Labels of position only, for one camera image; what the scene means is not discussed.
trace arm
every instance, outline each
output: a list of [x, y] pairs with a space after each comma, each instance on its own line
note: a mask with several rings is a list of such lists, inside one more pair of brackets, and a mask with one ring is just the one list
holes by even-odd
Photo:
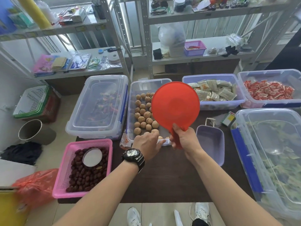
[[265, 226], [281, 224], [248, 196], [235, 181], [201, 148], [192, 128], [186, 132], [174, 125], [175, 132], [194, 165], [226, 225]]
[[[145, 163], [159, 152], [165, 142], [162, 140], [157, 143], [158, 137], [158, 133], [146, 132], [143, 136], [135, 138], [132, 147], [141, 151]], [[55, 226], [109, 225], [118, 204], [137, 173], [137, 164], [123, 161], [87, 195], [81, 198]]]

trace metal bucket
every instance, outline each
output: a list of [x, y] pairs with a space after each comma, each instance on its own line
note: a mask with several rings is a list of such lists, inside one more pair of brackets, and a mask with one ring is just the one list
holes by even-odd
[[20, 140], [48, 145], [55, 140], [56, 132], [40, 120], [31, 120], [20, 128], [18, 137]]
[[[213, 121], [213, 127], [207, 126], [207, 120]], [[214, 161], [222, 166], [225, 158], [224, 133], [219, 128], [214, 127], [215, 119], [206, 118], [205, 125], [197, 128], [196, 134], [201, 147]]]

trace stacked basket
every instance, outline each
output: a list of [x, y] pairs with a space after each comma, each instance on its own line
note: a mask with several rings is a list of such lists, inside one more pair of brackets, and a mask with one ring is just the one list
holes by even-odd
[[13, 117], [24, 121], [39, 119], [43, 123], [55, 122], [60, 99], [49, 86], [36, 86], [24, 91]]

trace pink plastic basket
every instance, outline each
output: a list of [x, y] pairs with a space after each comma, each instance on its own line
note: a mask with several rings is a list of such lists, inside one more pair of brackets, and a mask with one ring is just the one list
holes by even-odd
[[[187, 48], [189, 48], [190, 46], [197, 46], [200, 47], [200, 49], [187, 50]], [[207, 47], [200, 40], [186, 41], [184, 52], [186, 56], [197, 56], [197, 55], [203, 55], [206, 49]]]
[[55, 180], [55, 186], [52, 191], [54, 198], [72, 198], [83, 197], [88, 192], [76, 192], [66, 193], [66, 189], [69, 187], [69, 175], [71, 174], [71, 161], [75, 157], [75, 152], [79, 149], [85, 149], [89, 147], [106, 147], [109, 149], [109, 159], [107, 166], [107, 176], [111, 172], [112, 155], [113, 155], [113, 142], [109, 139], [103, 140], [85, 140], [78, 142], [71, 142], [66, 146], [64, 156], [58, 171], [58, 176]]

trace small white box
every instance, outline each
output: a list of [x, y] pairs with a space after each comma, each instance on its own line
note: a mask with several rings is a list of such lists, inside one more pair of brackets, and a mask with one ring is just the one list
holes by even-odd
[[81, 8], [75, 11], [75, 13], [71, 16], [71, 20], [74, 23], [83, 22], [86, 16], [87, 16], [87, 12], [85, 8]]

